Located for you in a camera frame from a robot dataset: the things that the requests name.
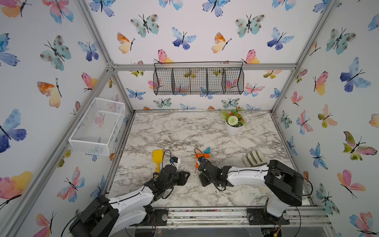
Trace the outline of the teal triangle block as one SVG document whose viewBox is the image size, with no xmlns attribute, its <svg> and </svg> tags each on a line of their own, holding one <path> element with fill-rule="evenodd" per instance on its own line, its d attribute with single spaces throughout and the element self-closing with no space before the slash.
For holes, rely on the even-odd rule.
<svg viewBox="0 0 379 237">
<path fill-rule="evenodd" d="M 204 154 L 210 154 L 210 147 L 208 147 L 203 153 Z"/>
</svg>

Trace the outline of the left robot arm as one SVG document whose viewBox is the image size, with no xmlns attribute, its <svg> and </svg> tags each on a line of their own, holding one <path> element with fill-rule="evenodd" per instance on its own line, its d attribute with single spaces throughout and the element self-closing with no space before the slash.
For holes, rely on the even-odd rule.
<svg viewBox="0 0 379 237">
<path fill-rule="evenodd" d="M 65 228 L 73 237 L 109 237 L 129 226 L 151 221 L 155 212 L 151 204 L 165 199 L 167 190 L 184 186 L 189 176 L 189 172 L 166 165 L 138 190 L 116 198 L 96 197 Z"/>
</svg>

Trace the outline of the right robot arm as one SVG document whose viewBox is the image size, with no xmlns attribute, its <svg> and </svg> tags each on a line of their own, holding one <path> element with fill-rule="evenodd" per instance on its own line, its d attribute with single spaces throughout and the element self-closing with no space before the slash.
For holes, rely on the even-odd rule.
<svg viewBox="0 0 379 237">
<path fill-rule="evenodd" d="M 251 168 L 219 168 L 204 157 L 199 157 L 197 163 L 203 187 L 213 184 L 223 192 L 227 187 L 256 185 L 271 190 L 273 195 L 267 199 L 263 208 L 247 210 L 250 225 L 288 225 L 290 221 L 286 209 L 302 206 L 305 178 L 278 160 L 270 160 L 265 166 Z"/>
</svg>

